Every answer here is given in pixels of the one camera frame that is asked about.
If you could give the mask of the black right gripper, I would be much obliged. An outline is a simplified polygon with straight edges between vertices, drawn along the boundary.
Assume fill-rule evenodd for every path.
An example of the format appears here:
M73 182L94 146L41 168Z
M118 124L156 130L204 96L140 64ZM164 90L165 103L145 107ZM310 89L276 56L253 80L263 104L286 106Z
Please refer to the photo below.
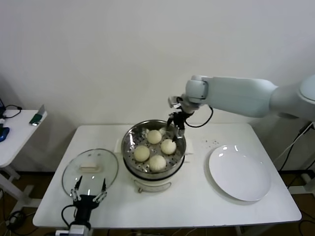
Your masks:
M183 111L172 112L169 114L166 122L166 128L168 129L171 126L177 127L177 129L175 129L174 131L172 142L177 142L178 140L184 138L185 121L188 117L189 117L188 113L185 113Z

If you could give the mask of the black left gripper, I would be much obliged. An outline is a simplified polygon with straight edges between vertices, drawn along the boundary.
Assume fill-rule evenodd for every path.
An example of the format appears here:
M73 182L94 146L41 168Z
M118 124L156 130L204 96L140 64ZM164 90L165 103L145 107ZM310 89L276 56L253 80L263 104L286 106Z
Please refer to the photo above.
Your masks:
M74 188L70 191L70 197L73 200L73 205L76 207L76 215L74 221L76 223L88 223L91 213L99 206L98 202L102 202L107 196L106 178L103 179L101 192L96 195L79 195L78 190L82 181L82 176L76 181Z

